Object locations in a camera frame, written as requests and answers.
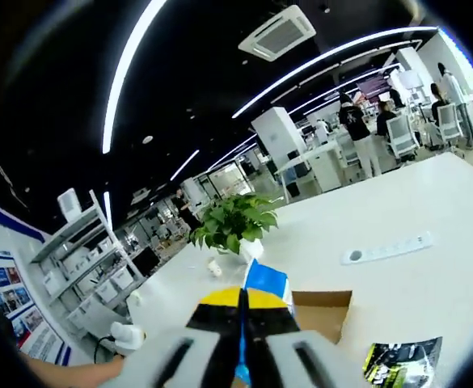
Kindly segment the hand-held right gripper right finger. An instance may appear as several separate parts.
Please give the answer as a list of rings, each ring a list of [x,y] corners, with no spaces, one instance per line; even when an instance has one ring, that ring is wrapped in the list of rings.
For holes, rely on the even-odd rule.
[[[295,291],[291,312],[277,295],[249,289],[243,316],[248,385],[360,387],[360,365],[337,347],[351,296]]]

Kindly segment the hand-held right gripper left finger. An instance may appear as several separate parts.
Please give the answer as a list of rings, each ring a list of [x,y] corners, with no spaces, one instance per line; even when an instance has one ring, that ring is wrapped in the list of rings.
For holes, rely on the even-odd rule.
[[[242,302],[238,286],[199,300],[184,327],[146,340],[125,359],[115,387],[232,387],[240,358]]]

